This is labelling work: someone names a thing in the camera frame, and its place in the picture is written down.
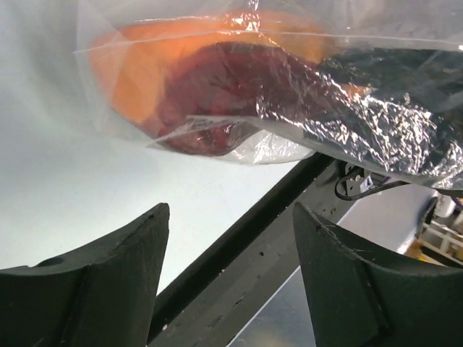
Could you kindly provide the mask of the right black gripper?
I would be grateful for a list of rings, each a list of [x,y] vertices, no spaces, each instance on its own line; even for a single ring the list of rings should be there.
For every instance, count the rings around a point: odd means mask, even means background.
[[[302,58],[317,90],[304,143],[411,181],[462,179],[462,53],[350,48]]]

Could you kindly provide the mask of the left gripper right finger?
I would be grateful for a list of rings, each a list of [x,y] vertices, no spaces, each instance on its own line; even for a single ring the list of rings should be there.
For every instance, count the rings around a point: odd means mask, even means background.
[[[294,236],[317,346],[460,346],[462,270],[374,244],[302,204]]]

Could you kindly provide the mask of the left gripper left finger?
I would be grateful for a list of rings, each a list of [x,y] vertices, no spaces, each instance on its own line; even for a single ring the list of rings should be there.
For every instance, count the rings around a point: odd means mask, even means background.
[[[1,271],[3,346],[145,346],[169,237],[161,203],[36,266]]]

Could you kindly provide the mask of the clear orange zip bag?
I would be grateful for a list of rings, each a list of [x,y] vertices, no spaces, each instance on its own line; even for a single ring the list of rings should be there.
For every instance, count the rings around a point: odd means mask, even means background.
[[[107,137],[462,189],[460,1],[80,1],[75,58]]]

